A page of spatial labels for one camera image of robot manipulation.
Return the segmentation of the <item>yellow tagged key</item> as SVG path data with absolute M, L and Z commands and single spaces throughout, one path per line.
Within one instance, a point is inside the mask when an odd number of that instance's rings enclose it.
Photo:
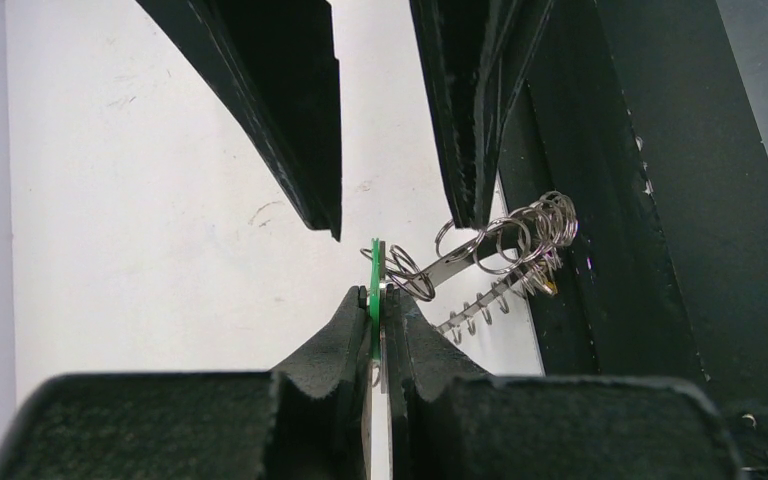
M 557 288 L 552 282 L 545 282 L 541 284 L 541 289 L 548 295 L 556 295 Z

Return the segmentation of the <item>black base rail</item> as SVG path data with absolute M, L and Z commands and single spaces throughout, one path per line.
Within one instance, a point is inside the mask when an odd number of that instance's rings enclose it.
M 692 382 L 768 479 L 768 156 L 718 4 L 555 2 L 499 166 L 577 212 L 544 372 Z

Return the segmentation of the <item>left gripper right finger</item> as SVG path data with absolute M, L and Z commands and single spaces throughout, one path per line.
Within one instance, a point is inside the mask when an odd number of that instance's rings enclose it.
M 396 479 L 740 479 L 713 404 L 671 378 L 496 376 L 383 296 Z

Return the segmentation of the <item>large metal keyring with rings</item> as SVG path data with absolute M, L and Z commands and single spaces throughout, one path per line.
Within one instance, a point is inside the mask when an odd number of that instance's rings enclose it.
M 477 333 L 477 320 L 493 323 L 493 306 L 503 313 L 511 310 L 508 293 L 524 300 L 538 295 L 555 296 L 541 289 L 545 282 L 552 282 L 559 293 L 555 273 L 563 266 L 561 251 L 573 243 L 579 222 L 572 199 L 549 191 L 534 202 L 490 221 L 471 239 L 443 253 L 442 241 L 453 229 L 452 220 L 440 228 L 434 240 L 437 260 L 423 268 L 401 246 L 384 247 L 383 282 L 416 300 L 430 302 L 444 282 L 471 267 L 493 276 L 486 291 L 464 302 L 461 309 L 450 312 L 449 318 L 435 327 L 459 345 L 464 333 Z

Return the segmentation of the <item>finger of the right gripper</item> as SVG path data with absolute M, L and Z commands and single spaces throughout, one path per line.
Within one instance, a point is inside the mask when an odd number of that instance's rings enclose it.
M 457 228 L 489 223 L 502 137 L 548 0 L 410 4 L 445 195 Z
M 305 226 L 341 236 L 339 61 L 326 1 L 141 0 L 245 131 Z

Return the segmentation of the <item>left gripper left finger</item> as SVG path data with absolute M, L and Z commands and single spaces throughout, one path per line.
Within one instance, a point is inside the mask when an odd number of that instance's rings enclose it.
M 0 479 L 365 479 L 367 291 L 263 371 L 64 374 L 25 401 Z

